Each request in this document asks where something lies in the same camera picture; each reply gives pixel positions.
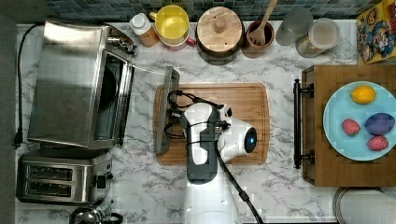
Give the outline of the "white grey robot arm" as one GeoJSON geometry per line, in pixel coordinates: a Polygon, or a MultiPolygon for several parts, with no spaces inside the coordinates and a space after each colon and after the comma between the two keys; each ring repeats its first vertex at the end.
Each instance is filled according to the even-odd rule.
{"type": "Polygon", "coordinates": [[[242,224],[233,196],[251,204],[226,162],[254,151],[257,131],[225,105],[197,103],[181,115],[187,143],[187,188],[183,224],[242,224]]]}

